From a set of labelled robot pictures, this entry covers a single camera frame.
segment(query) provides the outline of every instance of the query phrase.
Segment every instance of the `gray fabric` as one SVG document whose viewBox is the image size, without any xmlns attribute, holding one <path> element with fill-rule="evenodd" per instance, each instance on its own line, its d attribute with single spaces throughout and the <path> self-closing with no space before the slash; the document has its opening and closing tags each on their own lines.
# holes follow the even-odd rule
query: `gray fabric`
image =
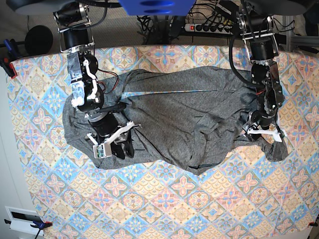
<svg viewBox="0 0 319 239">
<path fill-rule="evenodd" d="M 248 72 L 241 72 L 248 77 Z M 106 92 L 115 78 L 104 80 Z M 218 165 L 232 149 L 257 144 L 268 160 L 287 156 L 285 143 L 273 145 L 260 138 L 250 142 L 240 136 L 247 112 L 257 109 L 256 94 L 245 87 L 230 70 L 200 67 L 164 74 L 135 70 L 120 75 L 116 89 L 105 94 L 104 106 L 119 101 L 123 92 L 194 91 L 128 97 L 123 114 L 115 114 L 120 125 L 127 120 L 141 124 L 132 132 L 135 156 L 124 160 L 95 159 L 92 143 L 84 138 L 92 132 L 84 114 L 71 106 L 71 96 L 63 109 L 63 125 L 68 144 L 89 156 L 98 168 L 115 169 L 135 163 L 165 160 L 194 174 Z"/>
</svg>

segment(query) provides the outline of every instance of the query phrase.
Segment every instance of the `red clamp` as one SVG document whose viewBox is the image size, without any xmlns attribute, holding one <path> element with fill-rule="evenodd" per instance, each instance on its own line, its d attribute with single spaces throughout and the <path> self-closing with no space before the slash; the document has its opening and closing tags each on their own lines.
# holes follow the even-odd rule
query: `red clamp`
<svg viewBox="0 0 319 239">
<path fill-rule="evenodd" d="M 7 58 L 4 58 L 3 60 L 0 59 L 0 66 L 11 77 L 11 79 L 14 79 L 18 75 L 15 71 L 13 64 L 9 62 Z"/>
<path fill-rule="evenodd" d="M 311 222 L 308 224 L 308 227 L 317 227 L 318 226 L 318 223 L 316 222 Z"/>
</svg>

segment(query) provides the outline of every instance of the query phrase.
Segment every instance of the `floral pattern fabric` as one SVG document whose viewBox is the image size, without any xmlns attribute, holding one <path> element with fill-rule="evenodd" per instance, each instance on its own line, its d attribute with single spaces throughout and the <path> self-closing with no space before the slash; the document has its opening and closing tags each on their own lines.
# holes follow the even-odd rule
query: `floral pattern fabric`
<svg viewBox="0 0 319 239">
<path fill-rule="evenodd" d="M 227 47 L 117 47 L 95 55 L 101 69 L 118 74 L 230 69 Z M 257 146 L 239 147 L 200 176 L 164 161 L 95 168 L 64 139 L 62 110 L 71 94 L 66 56 L 14 62 L 18 76 L 7 79 L 13 129 L 34 207 L 53 222 L 45 237 L 255 239 L 306 229 L 319 213 L 319 60 L 281 52 L 276 61 L 288 158 L 272 163 Z M 234 49 L 234 62 L 250 70 L 244 49 Z"/>
</svg>

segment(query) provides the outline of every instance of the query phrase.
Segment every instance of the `black cable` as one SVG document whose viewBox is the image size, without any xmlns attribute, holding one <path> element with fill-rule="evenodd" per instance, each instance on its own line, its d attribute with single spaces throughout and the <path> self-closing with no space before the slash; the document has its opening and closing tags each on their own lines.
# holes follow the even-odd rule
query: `black cable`
<svg viewBox="0 0 319 239">
<path fill-rule="evenodd" d="M 210 18 L 212 18 L 214 15 L 212 15 L 212 16 L 210 16 L 210 17 L 206 17 L 206 15 L 203 14 L 202 12 L 199 12 L 199 11 L 192 12 L 192 14 L 197 14 L 197 13 L 201 14 L 201 15 L 204 16 L 204 18 L 206 19 L 206 22 L 204 23 L 204 25 L 205 25 L 208 21 L 214 22 L 214 21 L 210 20 Z"/>
<path fill-rule="evenodd" d="M 26 21 L 26 26 L 28 27 L 28 31 L 30 31 L 30 28 L 29 28 L 29 15 L 28 15 L 28 18 L 27 18 L 27 21 Z"/>
<path fill-rule="evenodd" d="M 282 27 L 289 27 L 291 24 L 295 23 L 295 20 L 292 20 L 287 26 L 281 24 L 281 22 L 275 18 L 273 18 L 276 22 L 278 22 Z"/>
<path fill-rule="evenodd" d="M 275 21 L 274 21 L 274 24 L 275 24 L 275 27 L 276 27 L 276 29 L 277 29 L 278 32 L 287 32 L 287 31 L 292 31 L 292 30 L 295 29 L 295 27 L 292 27 L 292 28 L 287 29 L 287 30 L 279 30 Z"/>
<path fill-rule="evenodd" d="M 244 7 L 244 11 L 245 11 L 245 14 L 247 16 L 248 26 L 250 28 L 251 34 L 253 35 L 253 39 L 256 40 L 256 36 L 255 36 L 255 33 L 254 33 L 253 25 L 251 24 L 250 15 L 248 13 L 248 9 L 247 9 L 247 5 L 245 3 L 245 0 L 240 0 L 240 2 L 241 2 L 241 4 Z"/>
<path fill-rule="evenodd" d="M 150 25 L 150 21 L 151 21 L 151 18 L 149 16 L 136 16 L 138 21 L 140 22 L 141 24 L 141 27 L 142 27 L 142 31 L 150 31 L 150 28 L 149 28 L 149 25 Z"/>
<path fill-rule="evenodd" d="M 147 43 L 148 43 L 148 41 L 149 41 L 149 38 L 150 38 L 150 35 L 151 35 L 151 33 L 152 33 L 153 27 L 154 27 L 154 26 L 151 27 L 151 29 L 150 29 L 150 31 L 149 31 L 147 37 L 146 37 L 146 40 L 145 40 L 145 44 L 144 44 L 144 45 L 147 45 Z"/>
<path fill-rule="evenodd" d="M 93 1 L 93 0 L 75 0 L 76 2 L 80 2 L 90 6 L 97 6 L 97 7 L 108 7 L 108 8 L 117 8 L 122 7 L 122 5 L 118 2 L 100 2 L 100 1 Z"/>
<path fill-rule="evenodd" d="M 35 235 L 35 238 L 34 239 L 37 239 L 38 238 L 38 235 L 40 233 L 41 229 L 39 229 L 38 233 Z"/>
<path fill-rule="evenodd" d="M 211 22 L 211 25 L 212 25 L 212 24 L 215 22 L 215 20 L 216 20 L 216 18 L 218 17 L 218 15 L 219 15 L 219 13 L 218 13 L 217 15 L 216 15 L 215 13 L 216 13 L 216 12 L 213 12 L 213 15 L 210 16 L 210 17 L 206 20 L 206 22 L 204 22 L 204 23 L 202 24 L 202 26 L 206 25 L 208 21 L 210 21 L 210 22 Z"/>
<path fill-rule="evenodd" d="M 264 88 L 265 86 L 259 85 L 259 84 L 255 84 L 252 83 L 250 81 L 247 81 L 235 68 L 234 66 L 234 61 L 233 61 L 233 46 L 234 46 L 234 42 L 235 39 L 239 36 L 239 32 L 234 33 L 234 35 L 231 37 L 230 42 L 229 42 L 229 64 L 230 64 L 230 68 L 232 69 L 232 71 L 234 72 L 234 74 L 238 77 L 238 79 L 243 82 L 244 84 L 246 84 L 247 86 L 250 87 L 255 87 L 258 89 Z"/>
<path fill-rule="evenodd" d="M 216 15 L 216 17 L 214 18 L 213 22 L 209 25 L 209 27 L 211 27 L 211 26 L 213 25 L 213 23 L 216 23 L 216 24 L 217 24 L 217 25 L 216 25 L 217 27 L 220 26 L 221 21 L 223 20 L 223 16 L 220 15 L 219 22 L 215 22 L 215 19 L 218 17 L 218 15 L 219 15 L 219 14 Z"/>
</svg>

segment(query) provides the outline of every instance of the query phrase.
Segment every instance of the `wire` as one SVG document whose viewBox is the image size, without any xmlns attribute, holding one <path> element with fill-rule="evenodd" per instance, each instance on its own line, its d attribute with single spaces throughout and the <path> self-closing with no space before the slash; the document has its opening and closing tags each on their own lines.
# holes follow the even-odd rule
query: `wire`
<svg viewBox="0 0 319 239">
<path fill-rule="evenodd" d="M 150 31 L 149 29 L 149 24 L 151 22 L 151 18 L 149 16 L 136 16 L 138 21 L 140 22 L 141 26 L 142 26 L 142 31 Z"/>
<path fill-rule="evenodd" d="M 111 75 L 113 75 L 113 76 L 116 77 L 116 81 L 115 81 L 115 84 L 114 84 L 113 88 L 112 88 L 108 93 L 106 93 L 106 94 L 111 93 L 111 92 L 117 87 L 117 85 L 118 85 L 118 83 L 119 83 L 119 81 L 120 81 L 118 74 L 116 74 L 115 72 L 112 72 L 112 71 L 104 71 L 104 70 L 101 70 L 101 69 L 99 69 L 99 68 L 98 68 L 98 70 L 101 71 L 101 72 L 104 72 L 104 73 L 111 74 Z"/>
<path fill-rule="evenodd" d="M 281 24 L 281 22 L 280 22 L 279 20 L 277 20 L 277 19 L 275 19 L 275 18 L 274 18 L 274 20 L 275 20 L 276 22 L 278 22 L 282 27 L 289 27 L 291 24 L 295 23 L 295 20 L 292 20 L 287 26 L 284 26 L 284 25 Z"/>
<path fill-rule="evenodd" d="M 210 17 L 206 17 L 205 14 L 203 14 L 202 12 L 199 12 L 199 11 L 195 11 L 195 12 L 192 12 L 192 14 L 201 14 L 202 16 L 204 16 L 204 18 L 206 19 L 206 22 L 210 21 L 212 22 L 212 20 L 210 20 L 210 18 L 212 18 L 214 15 L 210 16 Z"/>
<path fill-rule="evenodd" d="M 266 89 L 264 89 L 264 90 L 262 90 L 262 91 L 259 91 L 259 92 L 257 92 L 256 93 L 256 95 L 258 96 L 258 95 L 261 95 L 262 93 L 264 93 L 266 91 Z"/>
<path fill-rule="evenodd" d="M 150 38 L 150 35 L 151 35 L 151 33 L 152 33 L 153 27 L 154 27 L 154 26 L 151 27 L 151 30 L 150 30 L 149 33 L 148 33 L 148 36 L 147 36 L 147 38 L 146 38 L 146 40 L 145 40 L 145 44 L 144 44 L 144 45 L 147 45 L 147 43 L 148 43 L 148 41 L 149 41 L 149 38 Z"/>
<path fill-rule="evenodd" d="M 215 22 L 215 20 L 216 20 L 217 17 L 218 17 L 218 14 L 215 15 L 215 12 L 213 12 L 213 15 L 210 16 L 210 17 L 206 20 L 206 22 L 204 22 L 204 23 L 202 24 L 202 26 L 206 25 L 208 21 L 210 21 L 210 22 L 211 22 L 211 25 L 212 25 L 212 24 Z"/>
<path fill-rule="evenodd" d="M 26 25 L 27 25 L 27 27 L 28 27 L 28 31 L 30 31 L 30 28 L 29 28 L 29 15 L 28 15 L 28 18 L 27 18 L 27 21 L 26 21 Z"/>
<path fill-rule="evenodd" d="M 245 3 L 245 0 L 240 0 L 240 2 L 241 2 L 241 4 L 242 4 L 243 7 L 244 7 L 244 11 L 245 11 L 245 14 L 246 14 L 246 16 L 247 16 L 248 26 L 249 26 L 249 28 L 250 28 L 251 34 L 253 35 L 253 39 L 256 40 L 256 36 L 255 36 L 255 33 L 254 33 L 253 25 L 251 24 L 250 15 L 249 15 L 249 12 L 248 12 L 247 5 L 246 5 L 246 3 Z"/>
<path fill-rule="evenodd" d="M 275 24 L 275 27 L 276 27 L 276 29 L 277 29 L 278 32 L 287 32 L 287 31 L 292 31 L 292 30 L 295 29 L 295 27 L 292 27 L 292 28 L 287 29 L 287 30 L 279 30 L 279 29 L 278 29 L 278 26 L 277 26 L 277 24 L 276 24 L 275 21 L 274 21 L 274 24 Z"/>
<path fill-rule="evenodd" d="M 93 0 L 75 0 L 76 2 L 80 2 L 90 6 L 97 6 L 97 7 L 108 7 L 108 8 L 118 8 L 122 7 L 122 5 L 118 2 L 100 2 L 100 1 L 93 1 Z"/>
<path fill-rule="evenodd" d="M 100 85 L 102 85 L 102 86 L 103 86 L 103 90 L 102 90 L 102 92 L 103 92 L 103 93 L 105 93 L 105 90 L 106 90 L 106 84 L 105 84 L 103 81 L 98 81 L 98 83 L 99 83 Z"/>
<path fill-rule="evenodd" d="M 219 17 L 219 22 L 215 22 L 215 19 L 218 17 L 218 15 L 219 15 L 219 14 L 216 15 L 216 17 L 214 18 L 213 22 L 209 25 L 209 27 L 211 27 L 211 26 L 213 25 L 213 23 L 216 23 L 216 24 L 217 24 L 217 25 L 216 25 L 217 28 L 220 26 L 221 21 L 222 21 L 222 19 L 223 19 L 223 16 L 220 15 L 220 17 Z"/>
<path fill-rule="evenodd" d="M 229 64 L 230 64 L 230 68 L 232 69 L 232 71 L 234 72 L 234 74 L 238 77 L 238 79 L 243 82 L 244 84 L 250 86 L 250 87 L 255 87 L 255 88 L 264 88 L 265 86 L 259 85 L 259 84 L 255 84 L 252 83 L 250 81 L 247 81 L 235 68 L 234 66 L 234 61 L 233 61 L 233 46 L 234 46 L 234 42 L 236 37 L 239 35 L 239 32 L 234 33 L 234 35 L 231 37 L 230 42 L 229 42 Z"/>
</svg>

